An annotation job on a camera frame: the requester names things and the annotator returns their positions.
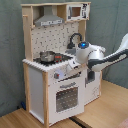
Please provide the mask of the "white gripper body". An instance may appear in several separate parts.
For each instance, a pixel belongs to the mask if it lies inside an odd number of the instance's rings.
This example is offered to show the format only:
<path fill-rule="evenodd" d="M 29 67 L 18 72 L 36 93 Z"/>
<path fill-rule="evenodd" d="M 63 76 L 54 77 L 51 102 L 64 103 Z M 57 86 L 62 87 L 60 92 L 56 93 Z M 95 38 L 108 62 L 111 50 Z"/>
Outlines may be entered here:
<path fill-rule="evenodd" d="M 67 73 L 69 75 L 78 73 L 83 70 L 83 66 L 80 63 L 77 63 L 75 60 L 70 60 L 67 65 Z"/>

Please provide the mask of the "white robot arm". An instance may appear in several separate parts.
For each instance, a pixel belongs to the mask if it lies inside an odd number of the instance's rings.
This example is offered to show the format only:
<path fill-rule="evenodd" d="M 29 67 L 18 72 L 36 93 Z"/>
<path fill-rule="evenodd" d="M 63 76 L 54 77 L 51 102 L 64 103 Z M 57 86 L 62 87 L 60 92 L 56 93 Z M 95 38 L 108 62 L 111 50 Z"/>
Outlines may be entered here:
<path fill-rule="evenodd" d="M 76 56 L 68 62 L 67 72 L 87 66 L 91 71 L 99 72 L 104 68 L 128 58 L 128 33 L 122 38 L 118 50 L 104 56 L 105 48 L 81 41 L 76 47 Z"/>

